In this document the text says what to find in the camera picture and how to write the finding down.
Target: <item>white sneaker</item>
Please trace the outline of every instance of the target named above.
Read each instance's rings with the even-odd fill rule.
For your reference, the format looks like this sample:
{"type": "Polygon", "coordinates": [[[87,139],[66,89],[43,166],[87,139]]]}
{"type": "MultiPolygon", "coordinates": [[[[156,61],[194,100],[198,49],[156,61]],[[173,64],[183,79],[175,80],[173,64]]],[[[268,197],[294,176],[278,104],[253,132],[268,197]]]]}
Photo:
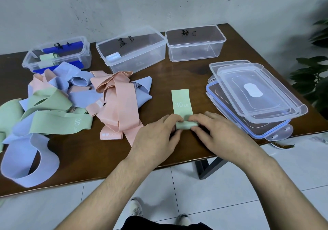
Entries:
{"type": "Polygon", "coordinates": [[[130,215],[136,215],[142,217],[142,207],[137,199],[133,198],[130,201],[130,215]]]}
{"type": "Polygon", "coordinates": [[[180,216],[180,220],[178,222],[179,226],[189,226],[191,225],[191,220],[188,217],[188,215],[181,215],[180,216]]]}

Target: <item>person's right hand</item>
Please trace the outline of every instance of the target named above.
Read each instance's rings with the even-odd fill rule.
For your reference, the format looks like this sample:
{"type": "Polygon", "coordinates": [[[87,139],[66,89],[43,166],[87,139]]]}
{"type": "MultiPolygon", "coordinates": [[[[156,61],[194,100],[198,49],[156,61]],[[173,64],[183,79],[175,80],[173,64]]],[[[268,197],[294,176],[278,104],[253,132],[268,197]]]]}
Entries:
{"type": "Polygon", "coordinates": [[[193,126],[194,131],[204,145],[216,156],[243,168],[258,158],[268,157],[255,141],[223,116],[205,112],[191,115],[188,121],[197,121],[210,131],[210,135],[200,127],[193,126]]]}

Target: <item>brown tabletop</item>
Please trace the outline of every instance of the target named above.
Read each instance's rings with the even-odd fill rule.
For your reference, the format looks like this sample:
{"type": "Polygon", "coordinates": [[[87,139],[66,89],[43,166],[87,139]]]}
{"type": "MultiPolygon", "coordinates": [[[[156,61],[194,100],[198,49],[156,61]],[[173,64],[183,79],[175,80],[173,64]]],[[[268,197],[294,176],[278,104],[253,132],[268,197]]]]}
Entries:
{"type": "MultiPolygon", "coordinates": [[[[328,131],[327,121],[282,78],[229,24],[218,25],[227,41],[217,58],[171,62],[166,53],[165,60],[132,75],[131,80],[146,76],[153,78],[150,90],[151,100],[139,109],[139,116],[144,125],[154,122],[166,114],[173,113],[171,90],[189,89],[190,101],[194,113],[219,111],[205,94],[208,78],[212,75],[209,64],[229,60],[246,59],[264,65],[298,99],[305,103],[309,112],[293,119],[293,136],[328,131]]],[[[95,44],[91,44],[92,64],[90,70],[103,70],[111,73],[98,54],[95,44]]],[[[8,100],[27,97],[27,84],[32,80],[32,73],[23,69],[21,64],[26,52],[0,56],[0,87],[2,89],[0,105],[8,100]]],[[[32,188],[24,188],[13,181],[0,176],[0,196],[12,195],[24,191],[53,187],[74,182],[83,182],[107,177],[130,150],[127,139],[100,140],[99,133],[103,123],[94,117],[92,128],[71,135],[50,135],[49,149],[60,160],[59,169],[47,181],[32,188]]],[[[259,145],[267,140],[256,140],[259,145]]],[[[184,162],[214,157],[195,135],[183,131],[181,140],[174,153],[159,167],[172,166],[184,162]]]]}

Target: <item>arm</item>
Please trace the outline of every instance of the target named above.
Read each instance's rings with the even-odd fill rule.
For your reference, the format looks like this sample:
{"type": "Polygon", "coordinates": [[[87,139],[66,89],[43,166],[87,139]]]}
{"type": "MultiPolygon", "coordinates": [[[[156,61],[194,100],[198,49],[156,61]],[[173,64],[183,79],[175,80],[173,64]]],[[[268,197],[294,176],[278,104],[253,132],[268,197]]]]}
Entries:
{"type": "Polygon", "coordinates": [[[128,156],[56,230],[113,229],[123,208],[143,180],[174,151],[182,130],[169,140],[179,115],[164,116],[142,127],[128,156]]]}
{"type": "Polygon", "coordinates": [[[328,222],[299,191],[277,161],[226,118],[206,112],[190,116],[192,130],[214,154],[242,169],[253,185],[270,229],[322,230],[328,222]]]}

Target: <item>concrete wall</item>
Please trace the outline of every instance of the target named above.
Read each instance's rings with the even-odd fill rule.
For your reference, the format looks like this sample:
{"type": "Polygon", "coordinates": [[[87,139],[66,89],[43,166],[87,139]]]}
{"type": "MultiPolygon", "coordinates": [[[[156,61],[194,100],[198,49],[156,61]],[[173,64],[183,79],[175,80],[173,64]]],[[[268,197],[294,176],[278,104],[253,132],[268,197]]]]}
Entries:
{"type": "Polygon", "coordinates": [[[328,0],[0,0],[0,54],[77,35],[100,41],[145,24],[230,23],[288,75],[296,57],[327,54],[308,42],[312,23],[327,16],[328,0]]]}

